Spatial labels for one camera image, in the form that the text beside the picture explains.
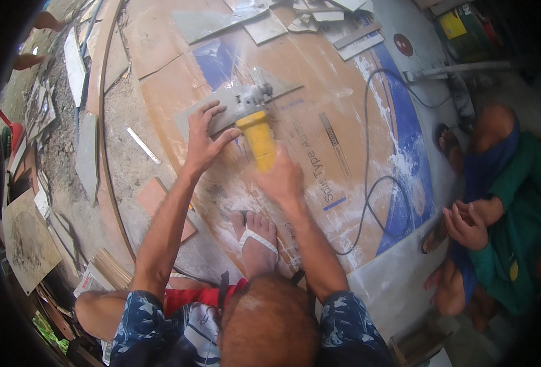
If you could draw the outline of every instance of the power cord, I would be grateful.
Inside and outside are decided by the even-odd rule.
[[[397,178],[395,178],[393,176],[382,176],[381,178],[379,178],[378,180],[375,181],[375,183],[370,188],[369,193],[367,193],[368,180],[369,180],[369,162],[370,162],[370,159],[369,159],[370,158],[370,156],[369,156],[369,151],[370,151],[370,149],[369,149],[369,110],[368,110],[368,102],[367,102],[367,100],[368,100],[368,96],[369,96],[370,81],[372,80],[372,78],[377,73],[380,73],[380,72],[389,74],[389,75],[395,77],[397,80],[399,80],[405,86],[405,88],[407,88],[407,90],[411,94],[413,94],[415,99],[422,106],[427,107],[429,109],[438,108],[438,107],[442,106],[444,103],[446,103],[450,98],[452,98],[452,96],[450,95],[446,99],[444,99],[442,102],[438,103],[437,105],[430,106],[430,105],[427,105],[425,102],[423,102],[417,96],[417,94],[411,88],[409,88],[409,85],[405,82],[405,80],[403,80],[402,77],[397,75],[396,72],[394,72],[392,70],[389,70],[389,69],[377,69],[377,70],[370,73],[369,78],[366,80],[366,88],[364,89],[364,131],[365,131],[365,135],[366,135],[366,164],[365,164],[365,167],[364,167],[364,197],[365,197],[365,199],[364,199],[364,207],[362,208],[362,215],[360,216],[360,225],[358,226],[358,234],[356,235],[356,239],[355,239],[354,243],[352,244],[352,247],[350,247],[347,251],[345,251],[343,253],[338,252],[338,250],[334,250],[338,255],[342,255],[342,256],[348,255],[349,253],[351,253],[355,249],[355,247],[358,245],[358,240],[360,239],[360,233],[362,232],[362,223],[364,222],[364,215],[366,214],[366,209],[367,208],[369,209],[370,214],[372,214],[373,218],[375,218],[375,220],[379,224],[379,227],[381,228],[383,233],[385,233],[386,235],[388,235],[389,237],[392,237],[394,239],[400,239],[403,236],[405,236],[407,231],[409,231],[409,226],[411,224],[411,222],[410,222],[411,210],[409,209],[409,199],[407,198],[406,190],[403,188],[403,185],[401,184],[401,182],[399,180],[397,180]],[[384,225],[377,218],[375,212],[373,211],[373,208],[370,206],[370,203],[369,203],[370,196],[373,194],[373,191],[375,190],[375,187],[378,185],[379,182],[381,182],[383,180],[391,180],[394,184],[399,186],[399,190],[401,191],[401,193],[403,194],[403,198],[405,199],[405,207],[406,207],[406,210],[407,210],[407,223],[406,223],[406,226],[403,229],[403,231],[401,231],[401,232],[399,232],[397,234],[390,233],[389,231],[387,231],[384,228]]]

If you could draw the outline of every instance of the flip-flop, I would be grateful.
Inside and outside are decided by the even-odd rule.
[[[436,241],[438,241],[438,246],[436,246],[436,248],[434,250],[431,250],[429,253],[425,252],[423,250],[423,246],[426,244],[426,241],[427,239],[429,238],[430,234],[432,234],[432,232],[434,233],[434,239],[432,240],[433,243],[435,243]],[[431,230],[429,230],[426,235],[421,239],[420,241],[420,244],[419,244],[419,250],[422,254],[424,255],[427,255],[427,254],[430,254],[434,251],[436,251],[438,249],[438,247],[441,245],[442,241],[444,241],[446,239],[446,237],[442,237],[440,236],[440,222],[436,223],[436,225],[434,226],[434,228],[432,228]]]
[[[258,233],[254,233],[253,231],[248,229],[248,224],[246,223],[246,213],[248,213],[248,211],[249,210],[239,210],[239,212],[242,213],[242,216],[244,217],[244,226],[246,227],[246,230],[244,231],[244,233],[242,234],[242,237],[238,241],[238,243],[240,245],[240,253],[242,253],[242,249],[244,249],[244,244],[246,243],[246,240],[248,239],[248,237],[252,237],[253,239],[257,240],[258,242],[260,242],[261,244],[266,246],[269,250],[274,252],[274,254],[276,255],[276,260],[278,262],[278,260],[279,260],[279,250],[276,248],[276,246],[274,246],[272,243],[270,243],[267,239],[264,239]]]
[[[434,131],[434,145],[436,145],[438,150],[441,151],[446,158],[448,158],[452,148],[460,146],[460,144],[458,143],[458,138],[456,135],[454,135],[451,139],[444,139],[446,141],[446,149],[442,149],[440,146],[440,138],[442,137],[442,133],[446,130],[450,131],[450,128],[448,128],[448,126],[445,124],[438,124],[438,126],[436,126],[436,130]]]

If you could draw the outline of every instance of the dirt ground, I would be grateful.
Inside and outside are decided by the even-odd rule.
[[[85,0],[53,0],[47,10],[55,18],[62,19],[74,9],[79,2]],[[108,238],[99,212],[98,205],[89,200],[83,185],[76,174],[76,137],[74,129],[74,102],[67,78],[64,62],[64,42],[70,27],[78,27],[80,15],[73,23],[67,25],[65,31],[56,33],[51,30],[33,30],[23,45],[23,52],[31,52],[39,47],[38,54],[51,53],[54,62],[49,66],[47,79],[54,86],[54,105],[56,120],[48,127],[50,135],[42,148],[37,152],[37,164],[48,176],[50,184],[51,206],[56,213],[61,213],[70,222],[76,242],[86,259],[89,259]],[[118,26],[124,29],[128,18],[125,5],[118,19]],[[91,60],[84,59],[89,69]],[[32,93],[35,78],[41,76],[38,66],[14,71],[2,92],[0,107],[10,120],[19,121],[25,126],[26,104]],[[171,187],[176,173],[168,161],[164,149],[152,127],[144,100],[140,92],[140,82],[131,73],[124,74],[105,94],[105,138],[107,158],[110,166],[114,194],[134,251],[142,243],[149,228],[150,216],[136,200],[136,195],[154,177],[159,177],[165,186]],[[81,108],[80,121],[86,111]],[[131,127],[150,149],[162,160],[156,165],[126,131]],[[181,246],[176,265],[192,275],[214,282],[219,281],[222,272],[230,270],[230,281],[236,281],[240,272],[231,263],[227,255],[217,246],[205,223],[199,215],[189,211],[189,218],[198,229],[198,234]],[[71,287],[79,280],[73,276],[65,276]]]

